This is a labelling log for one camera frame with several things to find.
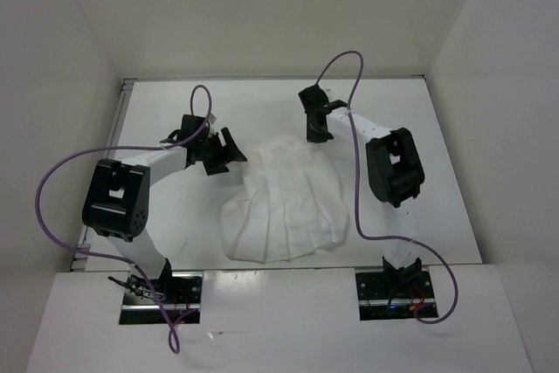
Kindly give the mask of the white pleated skirt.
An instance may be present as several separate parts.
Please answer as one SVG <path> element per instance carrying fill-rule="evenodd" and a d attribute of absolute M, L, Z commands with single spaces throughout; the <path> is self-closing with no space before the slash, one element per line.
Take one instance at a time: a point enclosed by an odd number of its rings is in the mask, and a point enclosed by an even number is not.
<path fill-rule="evenodd" d="M 343 244 L 349 211 L 340 177 L 318 146 L 276 137 L 249 154 L 242 181 L 221 208 L 229 259 L 290 261 Z"/>

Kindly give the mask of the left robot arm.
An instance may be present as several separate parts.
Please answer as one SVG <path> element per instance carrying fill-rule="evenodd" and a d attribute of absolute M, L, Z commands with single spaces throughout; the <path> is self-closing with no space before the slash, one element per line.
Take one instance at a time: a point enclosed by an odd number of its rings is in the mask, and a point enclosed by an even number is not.
<path fill-rule="evenodd" d="M 197 162 L 208 176 L 214 176 L 228 172 L 231 162 L 246 161 L 228 128 L 123 161 L 101 159 L 93 171 L 82 221 L 113 244 L 136 276 L 147 275 L 142 286 L 145 295 L 153 302 L 164 302 L 172 296 L 175 283 L 169 277 L 170 263 L 157 251 L 147 230 L 150 188 Z"/>

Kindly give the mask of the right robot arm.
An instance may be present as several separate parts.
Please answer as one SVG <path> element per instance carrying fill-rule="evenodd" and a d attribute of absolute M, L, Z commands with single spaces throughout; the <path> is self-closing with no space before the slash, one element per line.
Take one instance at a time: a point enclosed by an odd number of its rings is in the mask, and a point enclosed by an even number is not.
<path fill-rule="evenodd" d="M 341 100 L 307 107 L 307 140 L 328 142 L 341 137 L 357 141 L 365 154 L 369 188 L 382 203 L 386 232 L 384 258 L 393 268 L 383 275 L 383 287 L 393 297 L 404 296 L 413 287 L 413 277 L 404 267 L 418 257 L 415 202 L 424 182 L 424 171 L 411 132 L 390 129 L 349 111 Z"/>

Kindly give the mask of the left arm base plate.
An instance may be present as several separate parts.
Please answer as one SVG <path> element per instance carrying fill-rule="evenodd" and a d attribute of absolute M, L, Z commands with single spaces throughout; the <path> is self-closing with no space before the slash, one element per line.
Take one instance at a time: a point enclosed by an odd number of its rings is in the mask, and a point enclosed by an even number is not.
<path fill-rule="evenodd" d="M 124 289 L 120 325 L 166 323 L 143 279 L 134 275 L 129 275 L 125 281 L 111 276 L 108 278 Z M 165 312 L 172 322 L 176 324 L 198 324 L 200 322 L 203 280 L 202 272 L 173 273 L 170 290 L 167 292 L 163 292 L 162 287 L 154 282 Z"/>

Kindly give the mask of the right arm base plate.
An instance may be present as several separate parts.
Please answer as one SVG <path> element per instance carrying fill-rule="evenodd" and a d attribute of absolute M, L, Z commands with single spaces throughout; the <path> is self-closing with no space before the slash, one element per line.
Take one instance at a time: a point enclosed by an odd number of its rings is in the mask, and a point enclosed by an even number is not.
<path fill-rule="evenodd" d="M 410 286 L 390 291 L 381 271 L 357 271 L 356 295 L 360 321 L 413 319 L 418 310 L 420 319 L 438 318 L 438 308 L 428 271 Z"/>

